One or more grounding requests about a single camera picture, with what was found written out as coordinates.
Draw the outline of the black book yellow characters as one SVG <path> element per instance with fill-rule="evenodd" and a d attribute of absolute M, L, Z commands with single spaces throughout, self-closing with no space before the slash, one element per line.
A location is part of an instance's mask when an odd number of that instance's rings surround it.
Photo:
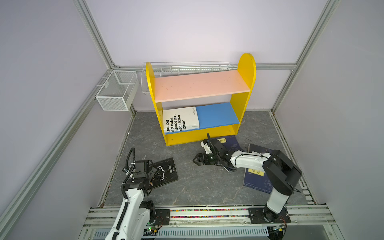
<path fill-rule="evenodd" d="M 156 169 L 156 173 L 150 181 L 150 186 L 152 188 L 159 188 L 179 180 L 178 172 L 173 158 L 168 158 L 156 163 L 150 161 L 150 163 L 152 167 Z"/>

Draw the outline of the dark book white characters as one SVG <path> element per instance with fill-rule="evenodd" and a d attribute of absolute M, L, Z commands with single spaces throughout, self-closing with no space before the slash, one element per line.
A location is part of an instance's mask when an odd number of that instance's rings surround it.
<path fill-rule="evenodd" d="M 258 155 L 263 155 L 263 156 L 269 157 L 271 155 L 271 149 L 261 147 L 258 145 L 254 145 L 254 144 L 249 144 L 248 145 L 248 153 L 258 154 Z"/>

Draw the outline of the white book black text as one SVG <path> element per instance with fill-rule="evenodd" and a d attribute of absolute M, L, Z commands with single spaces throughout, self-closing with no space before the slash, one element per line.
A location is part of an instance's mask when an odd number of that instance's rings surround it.
<path fill-rule="evenodd" d="M 186 107 L 163 111 L 163 130 L 165 134 L 190 131 L 200 128 L 196 107 Z"/>

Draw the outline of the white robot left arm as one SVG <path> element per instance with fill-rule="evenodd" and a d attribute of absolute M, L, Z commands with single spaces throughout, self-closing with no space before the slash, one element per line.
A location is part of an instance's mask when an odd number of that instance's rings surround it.
<path fill-rule="evenodd" d="M 140 240 L 146 225 L 155 221 L 154 203 L 144 198 L 153 189 L 156 172 L 151 160 L 137 161 L 128 168 L 121 185 L 122 205 L 107 240 Z"/>

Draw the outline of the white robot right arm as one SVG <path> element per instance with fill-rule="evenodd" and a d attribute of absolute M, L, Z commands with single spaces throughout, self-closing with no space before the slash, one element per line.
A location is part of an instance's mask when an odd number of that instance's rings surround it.
<path fill-rule="evenodd" d="M 215 165 L 227 171 L 240 168 L 264 173 L 271 181 L 272 192 L 263 210 L 263 218 L 272 223 L 279 220 L 289 197 L 296 191 L 302 177 L 302 170 L 280 150 L 269 150 L 260 146 L 253 152 L 225 147 L 218 139 L 205 139 L 201 142 L 204 153 L 193 158 L 198 165 Z"/>

